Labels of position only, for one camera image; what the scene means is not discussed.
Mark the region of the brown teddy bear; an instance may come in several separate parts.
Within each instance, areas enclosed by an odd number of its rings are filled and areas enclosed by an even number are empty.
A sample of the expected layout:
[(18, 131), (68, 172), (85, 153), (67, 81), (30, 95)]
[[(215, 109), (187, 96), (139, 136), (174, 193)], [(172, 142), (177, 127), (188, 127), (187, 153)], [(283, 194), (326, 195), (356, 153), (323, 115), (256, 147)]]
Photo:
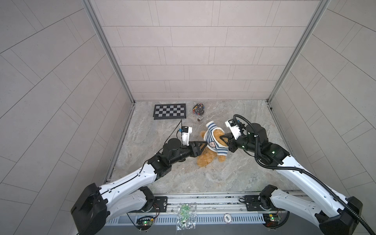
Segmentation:
[[(223, 129), (219, 128), (219, 129), (216, 129), (214, 130), (214, 138), (222, 145), (222, 146), (225, 146), (227, 147), (226, 143), (220, 139), (220, 136), (224, 135), (224, 131)], [(225, 155), (218, 155), (216, 152), (212, 151), (209, 149), (209, 147), (207, 146), (203, 153), (198, 156), (198, 159), (197, 159), (197, 165), (199, 167), (206, 167), (208, 164), (210, 164), (215, 158), (218, 158), (218, 161), (219, 162), (224, 162), (226, 161), (226, 156)]]

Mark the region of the striped knit bear sweater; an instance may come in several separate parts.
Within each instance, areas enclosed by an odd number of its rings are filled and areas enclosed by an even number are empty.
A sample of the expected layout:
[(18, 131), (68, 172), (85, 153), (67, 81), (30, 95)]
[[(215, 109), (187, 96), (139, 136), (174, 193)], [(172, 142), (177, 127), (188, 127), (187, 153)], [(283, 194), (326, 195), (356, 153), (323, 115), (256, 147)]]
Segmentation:
[(208, 130), (203, 139), (208, 143), (207, 147), (219, 156), (227, 156), (229, 147), (220, 139), (220, 136), (224, 135), (223, 129), (218, 127), (214, 121), (208, 122), (206, 127)]

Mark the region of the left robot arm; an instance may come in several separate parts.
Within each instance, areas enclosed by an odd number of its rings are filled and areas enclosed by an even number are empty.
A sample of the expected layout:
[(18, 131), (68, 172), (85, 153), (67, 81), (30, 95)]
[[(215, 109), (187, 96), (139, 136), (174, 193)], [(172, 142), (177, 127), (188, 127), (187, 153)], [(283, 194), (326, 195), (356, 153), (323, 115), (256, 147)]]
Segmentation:
[(189, 142), (186, 146), (173, 138), (140, 169), (102, 186), (88, 185), (70, 211), (78, 234), (95, 235), (113, 218), (152, 209), (155, 196), (148, 186), (168, 174), (174, 163), (200, 156), (206, 146), (205, 141)]

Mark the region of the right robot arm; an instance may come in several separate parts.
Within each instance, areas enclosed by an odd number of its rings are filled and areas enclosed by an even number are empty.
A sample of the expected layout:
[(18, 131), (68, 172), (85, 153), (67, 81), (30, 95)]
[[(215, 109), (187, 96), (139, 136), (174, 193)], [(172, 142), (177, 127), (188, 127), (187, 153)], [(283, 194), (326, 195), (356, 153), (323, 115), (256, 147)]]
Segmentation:
[(369, 228), (361, 218), (361, 201), (354, 196), (346, 197), (338, 193), (306, 170), (288, 151), (271, 143), (265, 129), (259, 124), (244, 125), (236, 118), (225, 124), (231, 133), (220, 138), (231, 152), (238, 149), (245, 153), (253, 152), (259, 166), (277, 171), (310, 198), (307, 201), (268, 185), (259, 194), (263, 209), (287, 210), (311, 222), (325, 235), (351, 235), (358, 224)]

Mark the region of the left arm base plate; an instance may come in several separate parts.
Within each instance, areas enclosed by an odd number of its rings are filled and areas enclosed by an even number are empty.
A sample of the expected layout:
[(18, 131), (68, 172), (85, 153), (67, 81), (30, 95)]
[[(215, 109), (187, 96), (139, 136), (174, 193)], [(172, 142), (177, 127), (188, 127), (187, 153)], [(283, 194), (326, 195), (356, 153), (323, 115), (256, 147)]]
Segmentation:
[(167, 203), (168, 197), (167, 196), (156, 196), (153, 206), (148, 210), (138, 210), (138, 211), (131, 211), (130, 213), (156, 213), (156, 212), (166, 212), (167, 211)]

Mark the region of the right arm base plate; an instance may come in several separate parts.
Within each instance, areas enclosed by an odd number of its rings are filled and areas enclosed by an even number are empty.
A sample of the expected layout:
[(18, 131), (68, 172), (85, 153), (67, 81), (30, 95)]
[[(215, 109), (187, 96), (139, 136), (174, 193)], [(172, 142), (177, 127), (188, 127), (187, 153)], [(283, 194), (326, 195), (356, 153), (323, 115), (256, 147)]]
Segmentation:
[(270, 198), (259, 195), (246, 195), (239, 199), (239, 202), (246, 205), (247, 211), (277, 211)]

